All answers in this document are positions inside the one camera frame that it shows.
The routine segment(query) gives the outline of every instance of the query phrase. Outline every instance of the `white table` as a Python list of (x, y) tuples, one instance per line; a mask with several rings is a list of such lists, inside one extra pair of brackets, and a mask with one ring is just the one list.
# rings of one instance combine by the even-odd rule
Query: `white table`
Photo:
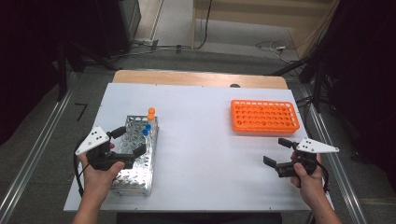
[[(290, 148), (279, 136), (246, 135), (231, 127), (232, 99), (294, 102), (289, 90), (111, 83), (94, 126), (112, 131), (128, 115), (146, 115), (156, 107), (160, 122), (152, 192), (149, 197), (120, 197), (109, 192), (103, 210), (112, 211), (288, 211), (309, 210), (288, 178), (263, 164), (262, 156), (290, 161)], [(120, 139), (114, 141), (116, 148)], [(64, 210), (76, 211), (76, 180)]]

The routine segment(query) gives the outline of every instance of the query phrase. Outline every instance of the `black curtain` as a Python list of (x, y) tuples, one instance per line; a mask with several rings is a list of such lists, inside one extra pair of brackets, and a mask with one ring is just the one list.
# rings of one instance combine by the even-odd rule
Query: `black curtain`
[(0, 145), (58, 82), (55, 20), (45, 1), (0, 3)]
[(396, 4), (342, 1), (348, 10), (324, 60), (336, 79), (329, 97), (357, 131), (353, 144), (363, 158), (388, 174), (396, 189)]

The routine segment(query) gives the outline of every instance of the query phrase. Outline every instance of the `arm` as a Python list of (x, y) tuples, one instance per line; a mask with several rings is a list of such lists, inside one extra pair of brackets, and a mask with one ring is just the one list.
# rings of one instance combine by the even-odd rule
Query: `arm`
[(323, 191), (322, 172), (320, 167), (317, 167), (312, 175), (308, 175), (305, 168), (297, 162), (294, 164), (294, 170), (300, 179), (292, 177), (290, 181), (296, 187), (301, 188), (301, 197), (311, 208), (316, 222), (318, 224), (341, 223), (334, 210), (332, 210), (332, 207)]
[[(78, 158), (82, 163), (82, 167), (88, 165), (85, 153), (78, 156)], [(110, 190), (113, 179), (123, 167), (124, 163), (118, 161), (107, 171), (94, 170), (91, 166), (84, 170), (84, 194), (72, 222), (73, 224), (97, 223), (100, 206)]]

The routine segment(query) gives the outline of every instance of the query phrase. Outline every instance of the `orange block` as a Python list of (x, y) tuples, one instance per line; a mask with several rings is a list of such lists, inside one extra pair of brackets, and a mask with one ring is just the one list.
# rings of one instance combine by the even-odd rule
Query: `orange block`
[(236, 132), (295, 133), (300, 128), (290, 102), (232, 100), (231, 112)]

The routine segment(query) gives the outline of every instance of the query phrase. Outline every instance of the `black cable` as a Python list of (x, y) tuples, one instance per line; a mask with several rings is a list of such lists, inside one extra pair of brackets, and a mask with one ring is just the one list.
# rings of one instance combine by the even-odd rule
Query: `black cable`
[(324, 168), (324, 166), (318, 160), (316, 160), (315, 163), (317, 164), (317, 166), (319, 166), (322, 169), (324, 176), (323, 190), (325, 193), (327, 193), (329, 191), (329, 172), (326, 170), (326, 168)]
[(309, 100), (306, 103), (306, 105), (304, 107), (304, 119), (303, 119), (303, 123), (304, 123), (305, 129), (306, 129), (306, 133), (308, 134), (309, 138), (312, 138), (312, 134), (311, 134), (311, 132), (309, 131), (309, 128), (308, 128), (307, 118), (308, 118), (309, 109), (311, 108), (311, 103), (312, 103), (311, 100)]
[(299, 76), (300, 75), (300, 73), (296, 71), (296, 68), (293, 68), (293, 71), (294, 71), (295, 75), (292, 75), (290, 72), (287, 72), (287, 74), (289, 76), (291, 76), (291, 77), (295, 77), (295, 76)]
[(90, 165), (87, 164), (87, 165), (84, 167), (84, 169), (82, 169), (82, 171), (78, 174), (78, 178), (81, 177), (81, 175), (84, 173), (85, 169), (87, 169), (89, 166), (90, 166)]
[(307, 101), (307, 100), (311, 100), (311, 99), (312, 99), (312, 96), (307, 96), (307, 97), (305, 97), (303, 99), (300, 99), (300, 100), (296, 101), (296, 104), (299, 104), (302, 101)]
[[(212, 8), (212, 0), (210, 0), (209, 8), (207, 9), (204, 40), (203, 40), (203, 42), (201, 43), (201, 45), (198, 48), (193, 48), (193, 49), (201, 49), (204, 46), (204, 44), (205, 44), (205, 42), (207, 40), (207, 25), (209, 23), (209, 15), (210, 15), (211, 8)], [(138, 44), (138, 46), (151, 47), (151, 45), (147, 45), (147, 44), (144, 44), (144, 43), (143, 44)], [(178, 49), (191, 49), (190, 46), (185, 46), (185, 45), (175, 45), (175, 46), (172, 46), (172, 45), (162, 45), (161, 46), (161, 45), (159, 45), (159, 46), (156, 46), (156, 48), (175, 49), (175, 50), (178, 50)]]
[(81, 180), (79, 179), (81, 174), (78, 173), (78, 157), (76, 155), (76, 151), (79, 148), (79, 145), (81, 145), (81, 143), (85, 140), (86, 137), (87, 136), (82, 137), (80, 140), (78, 140), (78, 142), (75, 146), (74, 153), (73, 153), (74, 171), (75, 171), (75, 176), (76, 176), (76, 180), (77, 180), (77, 184), (78, 184), (78, 193), (79, 193), (79, 196), (81, 196), (81, 197), (82, 197), (82, 194), (84, 193), (84, 188), (82, 187)]
[(305, 44), (307, 44), (308, 42), (309, 42), (309, 40), (311, 40), (317, 33), (318, 33), (318, 31), (319, 30), (321, 30), (320, 31), (320, 35), (319, 35), (319, 38), (318, 38), (318, 40), (317, 40), (317, 43), (315, 43), (315, 46), (318, 46), (318, 42), (319, 42), (319, 40), (320, 40), (320, 37), (321, 37), (321, 35), (322, 35), (322, 33), (323, 33), (323, 27), (324, 27), (324, 25), (327, 23), (327, 22), (329, 22), (329, 17), (330, 17), (330, 15), (332, 14), (332, 12), (334, 11), (334, 9), (335, 9), (335, 6), (336, 6), (336, 4), (334, 4), (333, 6), (332, 6), (332, 9), (329, 11), (329, 13), (327, 14), (327, 17), (326, 17), (326, 19), (324, 20), (324, 22), (320, 25), (320, 27), (303, 43), (303, 44), (301, 44), (299, 47), (297, 47), (296, 49), (298, 49), (298, 48), (300, 48), (301, 46), (303, 46), (303, 45), (305, 45)]
[(323, 174), (323, 178), (324, 178), (323, 190), (324, 190), (325, 193), (327, 193), (329, 191), (329, 172), (327, 171), (327, 169), (316, 159), (315, 160), (309, 160), (307, 158), (304, 158), (304, 161), (308, 161), (310, 163), (314, 163), (318, 167), (321, 168), (322, 174)]

